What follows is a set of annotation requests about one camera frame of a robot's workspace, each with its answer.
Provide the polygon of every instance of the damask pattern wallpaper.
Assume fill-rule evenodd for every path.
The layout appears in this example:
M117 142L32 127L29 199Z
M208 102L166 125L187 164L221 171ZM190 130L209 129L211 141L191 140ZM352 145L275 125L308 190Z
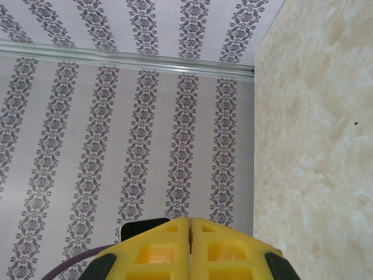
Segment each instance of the damask pattern wallpaper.
M0 40L254 64L284 0L3 0Z
M252 233L252 82L2 57L0 99L1 279L38 280L138 219Z

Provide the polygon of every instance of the marble-textured wall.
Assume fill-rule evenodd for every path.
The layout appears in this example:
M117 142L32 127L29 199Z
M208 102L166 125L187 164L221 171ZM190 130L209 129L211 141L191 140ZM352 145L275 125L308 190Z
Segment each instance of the marble-textured wall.
M372 279L372 15L287 0L256 55L254 236L302 280Z

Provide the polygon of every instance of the yellow plastic part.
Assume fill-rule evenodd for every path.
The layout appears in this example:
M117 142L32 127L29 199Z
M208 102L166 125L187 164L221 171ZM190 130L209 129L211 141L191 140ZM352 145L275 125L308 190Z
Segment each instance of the yellow plastic part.
M108 253L117 259L105 280L273 280L265 254L283 257L264 242L201 218L190 225L189 218L171 220L97 257Z
M206 219L192 218L190 280L273 280L266 253L280 250Z
M105 280L189 280L189 218L178 218L112 246Z

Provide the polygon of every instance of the black plastic part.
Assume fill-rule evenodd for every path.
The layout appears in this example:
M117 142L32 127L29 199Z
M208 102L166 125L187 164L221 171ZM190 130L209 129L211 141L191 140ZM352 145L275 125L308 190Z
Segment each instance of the black plastic part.
M273 253L265 257L274 280L301 280L287 259Z
M114 254L106 254L93 260L78 280L105 280L116 259Z
M121 242L169 221L169 218L158 218L125 223L121 228Z

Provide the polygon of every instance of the purple cable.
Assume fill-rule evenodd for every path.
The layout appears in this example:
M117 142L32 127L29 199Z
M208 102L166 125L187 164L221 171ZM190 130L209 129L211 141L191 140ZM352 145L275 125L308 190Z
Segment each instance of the purple cable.
M83 261L87 258L93 257L97 255L99 252L113 246L112 245L105 245L101 247L97 247L85 252L82 252L78 255L75 255L74 257L68 259L67 261L64 261L59 266L55 267L52 271L46 274L41 280L53 280L56 276L58 276L60 273L67 270L69 267L72 267L74 264L77 264L79 261Z

